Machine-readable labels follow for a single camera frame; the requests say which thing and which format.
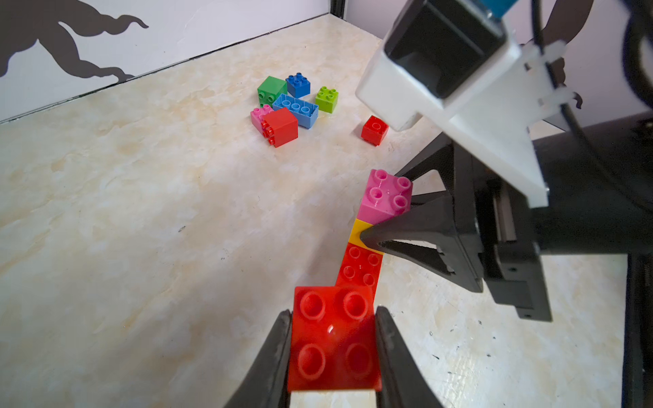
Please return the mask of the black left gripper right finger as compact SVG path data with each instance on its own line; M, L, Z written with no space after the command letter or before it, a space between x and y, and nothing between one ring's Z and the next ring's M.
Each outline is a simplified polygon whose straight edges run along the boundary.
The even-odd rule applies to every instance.
M382 389L377 407L436 407L443 405L423 378L396 323L384 306L377 307L375 333Z

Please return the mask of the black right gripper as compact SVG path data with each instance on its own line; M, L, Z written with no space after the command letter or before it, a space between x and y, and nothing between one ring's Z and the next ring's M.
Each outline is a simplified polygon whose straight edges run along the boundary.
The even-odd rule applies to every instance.
M413 195L405 214L362 231L371 249L411 261L530 321L551 321L542 255L650 254L652 118L641 114L535 143L546 207L525 197L440 133L396 177L437 171L444 190Z

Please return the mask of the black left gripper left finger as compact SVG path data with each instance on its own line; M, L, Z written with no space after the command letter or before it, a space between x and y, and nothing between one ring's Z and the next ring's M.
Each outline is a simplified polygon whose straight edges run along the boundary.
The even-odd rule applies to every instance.
M224 407L289 407L287 374L292 338L292 312L282 311L253 365Z

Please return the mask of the yellow lego brick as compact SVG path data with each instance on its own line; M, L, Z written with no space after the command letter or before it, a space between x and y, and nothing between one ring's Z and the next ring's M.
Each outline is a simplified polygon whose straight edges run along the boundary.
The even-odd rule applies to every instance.
M361 239L361 233L362 233L362 231L368 230L370 228L372 228L372 224L369 224L369 223L367 223L365 221L362 221L360 219L355 219L355 223L354 223L354 225L352 227L352 230L350 232L349 243L354 244L354 245L356 245L356 246L358 246L360 248L365 248L368 251L371 251L373 253L383 254L383 252L377 251L375 249L371 249L371 248L369 248L368 246L366 246L363 243L363 241Z

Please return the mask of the long red lego brick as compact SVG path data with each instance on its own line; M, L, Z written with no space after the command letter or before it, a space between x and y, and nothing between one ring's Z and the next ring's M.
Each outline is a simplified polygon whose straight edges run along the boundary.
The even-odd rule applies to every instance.
M336 287L369 287L375 299L383 255L353 243L347 245Z

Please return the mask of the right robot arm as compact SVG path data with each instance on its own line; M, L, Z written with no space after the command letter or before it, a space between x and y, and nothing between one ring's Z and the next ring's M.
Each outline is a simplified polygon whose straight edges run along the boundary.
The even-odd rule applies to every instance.
M415 195L407 212L362 232L362 242L470 292L489 290L518 316L550 321L544 254L627 255L622 405L652 401L652 215L611 185L572 134L535 141L549 203L526 198L448 135L401 169L436 171L445 188Z

